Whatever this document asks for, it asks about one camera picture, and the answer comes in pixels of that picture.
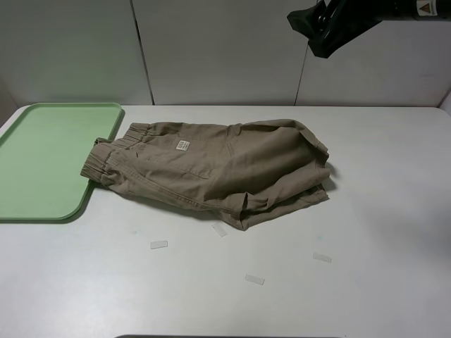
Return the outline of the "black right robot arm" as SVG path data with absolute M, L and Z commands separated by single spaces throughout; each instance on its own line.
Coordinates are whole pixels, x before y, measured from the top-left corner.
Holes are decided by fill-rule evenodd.
M 290 27 L 308 39 L 316 57 L 328 58 L 339 48 L 383 21 L 449 21 L 448 0 L 318 1 L 287 16 Z

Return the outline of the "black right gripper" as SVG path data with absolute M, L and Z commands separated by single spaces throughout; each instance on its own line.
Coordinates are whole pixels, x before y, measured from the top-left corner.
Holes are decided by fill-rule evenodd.
M 318 1 L 308 9 L 287 16 L 291 28 L 308 39 L 316 57 L 328 58 L 339 48 L 364 34 L 381 21 L 367 1 Z

